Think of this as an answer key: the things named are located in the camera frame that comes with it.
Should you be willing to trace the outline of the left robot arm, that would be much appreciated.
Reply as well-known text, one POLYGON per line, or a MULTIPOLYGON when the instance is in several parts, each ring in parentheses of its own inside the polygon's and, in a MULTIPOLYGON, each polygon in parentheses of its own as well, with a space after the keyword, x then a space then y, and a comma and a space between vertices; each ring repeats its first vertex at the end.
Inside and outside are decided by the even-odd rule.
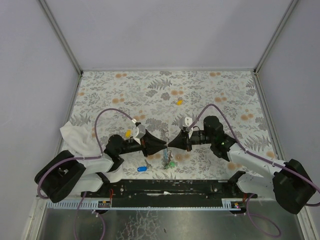
POLYGON ((58 203, 70 194, 97 192, 104 184, 100 175, 107 182, 112 182, 108 174, 120 169, 124 162, 121 155, 142 152, 144 157, 148 157, 167 148, 165 141, 148 131, 139 140, 137 142, 132 137, 124 139, 114 134, 99 156, 80 157, 63 150, 35 176, 38 196, 58 203))

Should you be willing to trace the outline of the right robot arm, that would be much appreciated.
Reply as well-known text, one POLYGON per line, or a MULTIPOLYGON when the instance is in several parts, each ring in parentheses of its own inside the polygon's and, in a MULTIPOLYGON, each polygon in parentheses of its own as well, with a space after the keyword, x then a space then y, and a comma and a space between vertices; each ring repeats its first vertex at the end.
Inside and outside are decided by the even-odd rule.
POLYGON ((170 148, 188 152, 194 145, 210 145, 216 157, 252 171, 254 174, 241 171, 233 174, 238 188, 243 193, 273 199, 291 214, 298 214, 319 190, 299 161, 264 158, 246 150, 225 133, 216 116, 205 117, 202 130, 194 130, 191 118, 184 118, 180 133, 168 144, 170 148))

